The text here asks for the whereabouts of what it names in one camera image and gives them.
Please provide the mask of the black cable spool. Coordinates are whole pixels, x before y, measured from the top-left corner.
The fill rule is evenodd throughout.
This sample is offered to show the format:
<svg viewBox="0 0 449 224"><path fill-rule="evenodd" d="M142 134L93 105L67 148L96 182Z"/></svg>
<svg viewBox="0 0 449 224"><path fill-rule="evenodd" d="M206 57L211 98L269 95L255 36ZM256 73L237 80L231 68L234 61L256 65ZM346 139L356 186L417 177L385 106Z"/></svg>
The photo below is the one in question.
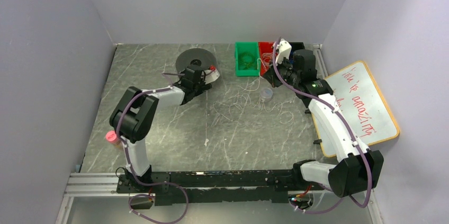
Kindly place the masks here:
<svg viewBox="0 0 449 224"><path fill-rule="evenodd" d="M203 70L207 70L211 66L217 68L218 62L212 52L202 48L192 48L179 54L175 62L175 68L178 73L181 73L189 65L198 65Z"/></svg>

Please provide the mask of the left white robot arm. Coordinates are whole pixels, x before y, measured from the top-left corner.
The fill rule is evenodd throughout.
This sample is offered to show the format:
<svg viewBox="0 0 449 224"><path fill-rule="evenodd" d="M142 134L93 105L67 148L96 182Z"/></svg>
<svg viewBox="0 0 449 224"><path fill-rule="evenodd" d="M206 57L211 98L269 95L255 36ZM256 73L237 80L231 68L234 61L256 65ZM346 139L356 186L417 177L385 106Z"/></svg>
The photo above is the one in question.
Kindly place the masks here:
<svg viewBox="0 0 449 224"><path fill-rule="evenodd" d="M208 91L220 77L215 66L203 69L188 65L178 74L176 82L157 89L127 88L110 116L110 126L121 142L126 175L139 185L153 183L145 137L151 129L156 112L168 106L184 105Z"/></svg>

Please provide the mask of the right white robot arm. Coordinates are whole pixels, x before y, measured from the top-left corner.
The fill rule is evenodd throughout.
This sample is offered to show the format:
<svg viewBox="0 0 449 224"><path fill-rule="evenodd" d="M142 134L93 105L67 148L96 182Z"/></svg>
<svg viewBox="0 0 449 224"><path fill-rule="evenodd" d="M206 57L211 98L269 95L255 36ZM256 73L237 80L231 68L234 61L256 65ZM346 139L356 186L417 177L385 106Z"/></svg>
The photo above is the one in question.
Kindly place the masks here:
<svg viewBox="0 0 449 224"><path fill-rule="evenodd" d="M290 52L273 49L272 63L265 76L273 86L286 86L302 100L306 109L324 130L333 146L336 165L305 160L298 163L304 181L318 183L332 190L336 196L370 194L376 187L384 162L382 154L372 151L350 127L344 118L333 89L324 79L317 77L316 58L310 50L297 50L293 63Z"/></svg>

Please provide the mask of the black plastic bin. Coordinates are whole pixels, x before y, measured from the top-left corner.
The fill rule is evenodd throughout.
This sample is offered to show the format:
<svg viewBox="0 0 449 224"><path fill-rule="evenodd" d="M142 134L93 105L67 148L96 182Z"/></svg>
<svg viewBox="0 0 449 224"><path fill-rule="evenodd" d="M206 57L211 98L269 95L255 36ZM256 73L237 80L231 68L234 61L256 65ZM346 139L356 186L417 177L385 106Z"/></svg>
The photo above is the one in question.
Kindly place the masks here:
<svg viewBox="0 0 449 224"><path fill-rule="evenodd" d="M305 45L303 42L290 42L291 51L295 52L296 50L305 49Z"/></svg>

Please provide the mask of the red plastic bin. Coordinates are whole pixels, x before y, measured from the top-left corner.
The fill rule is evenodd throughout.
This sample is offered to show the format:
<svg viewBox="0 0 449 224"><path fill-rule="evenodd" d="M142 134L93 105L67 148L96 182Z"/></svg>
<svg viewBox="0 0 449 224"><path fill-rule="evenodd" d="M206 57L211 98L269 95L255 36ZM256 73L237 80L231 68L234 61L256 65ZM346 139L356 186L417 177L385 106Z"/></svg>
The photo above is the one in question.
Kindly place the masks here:
<svg viewBox="0 0 449 224"><path fill-rule="evenodd" d="M259 75L263 76L270 67L272 62L273 42L258 42L258 51L260 59Z"/></svg>

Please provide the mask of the clear round plastic container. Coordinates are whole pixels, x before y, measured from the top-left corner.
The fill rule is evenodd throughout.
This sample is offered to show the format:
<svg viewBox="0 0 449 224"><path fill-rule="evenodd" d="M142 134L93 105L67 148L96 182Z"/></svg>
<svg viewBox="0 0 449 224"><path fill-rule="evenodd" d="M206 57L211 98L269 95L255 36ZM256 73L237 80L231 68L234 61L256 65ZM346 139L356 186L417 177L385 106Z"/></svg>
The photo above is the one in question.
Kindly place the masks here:
<svg viewBox="0 0 449 224"><path fill-rule="evenodd" d="M271 88L262 88L259 93L259 100L261 102L269 102L273 98L273 90Z"/></svg>

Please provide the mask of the green plastic bin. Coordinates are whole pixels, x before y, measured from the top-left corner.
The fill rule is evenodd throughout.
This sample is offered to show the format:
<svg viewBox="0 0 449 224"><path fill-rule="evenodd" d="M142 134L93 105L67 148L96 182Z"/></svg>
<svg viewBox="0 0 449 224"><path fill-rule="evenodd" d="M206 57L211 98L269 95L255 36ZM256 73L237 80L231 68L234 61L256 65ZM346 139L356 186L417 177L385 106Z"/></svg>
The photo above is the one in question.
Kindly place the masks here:
<svg viewBox="0 0 449 224"><path fill-rule="evenodd" d="M235 72L237 77L258 77L260 69L257 42L235 43Z"/></svg>

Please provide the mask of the pink capped small bottle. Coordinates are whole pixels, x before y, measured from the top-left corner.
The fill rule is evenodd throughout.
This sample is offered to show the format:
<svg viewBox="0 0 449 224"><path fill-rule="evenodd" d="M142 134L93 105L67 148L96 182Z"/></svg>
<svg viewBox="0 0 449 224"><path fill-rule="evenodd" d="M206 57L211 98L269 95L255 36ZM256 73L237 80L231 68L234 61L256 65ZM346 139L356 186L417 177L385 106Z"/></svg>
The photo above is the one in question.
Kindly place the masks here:
<svg viewBox="0 0 449 224"><path fill-rule="evenodd" d="M122 141L121 139L116 135L115 131L111 130L106 133L105 140L113 145L117 149L123 149Z"/></svg>

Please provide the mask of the whiteboard with wooden frame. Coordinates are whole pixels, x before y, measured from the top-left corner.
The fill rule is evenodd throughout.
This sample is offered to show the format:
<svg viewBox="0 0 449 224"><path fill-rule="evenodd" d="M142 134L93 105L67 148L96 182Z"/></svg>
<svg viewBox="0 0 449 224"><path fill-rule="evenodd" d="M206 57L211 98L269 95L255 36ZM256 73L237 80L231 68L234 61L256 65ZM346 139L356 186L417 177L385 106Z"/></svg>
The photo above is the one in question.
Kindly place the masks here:
<svg viewBox="0 0 449 224"><path fill-rule="evenodd" d="M325 80L345 120L366 145L399 136L400 128L365 62L357 61Z"/></svg>

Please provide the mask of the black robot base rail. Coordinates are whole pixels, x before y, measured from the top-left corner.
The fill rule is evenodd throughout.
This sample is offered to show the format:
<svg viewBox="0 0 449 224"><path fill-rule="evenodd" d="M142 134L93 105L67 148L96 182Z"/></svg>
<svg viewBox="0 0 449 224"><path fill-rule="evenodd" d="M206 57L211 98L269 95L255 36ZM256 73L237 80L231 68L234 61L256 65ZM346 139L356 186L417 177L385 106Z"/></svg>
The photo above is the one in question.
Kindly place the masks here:
<svg viewBox="0 0 449 224"><path fill-rule="evenodd" d="M287 203L296 195L322 191L293 169L252 171L152 172L139 184L130 172L119 175L119 194L150 194L156 206L181 203L270 201Z"/></svg>

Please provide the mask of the aluminium extrusion frame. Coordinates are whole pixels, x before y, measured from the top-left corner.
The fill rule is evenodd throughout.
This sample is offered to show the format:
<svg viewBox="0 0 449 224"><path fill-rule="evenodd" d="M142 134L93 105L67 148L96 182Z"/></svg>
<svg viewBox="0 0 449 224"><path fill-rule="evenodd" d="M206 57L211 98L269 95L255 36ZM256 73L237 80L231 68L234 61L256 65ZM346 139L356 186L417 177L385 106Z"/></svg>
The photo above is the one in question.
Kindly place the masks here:
<svg viewBox="0 0 449 224"><path fill-rule="evenodd" d="M68 223L75 198L125 197L139 193L118 193L119 178L115 173L71 173L55 223ZM371 192L368 210L373 223L384 223L374 190Z"/></svg>

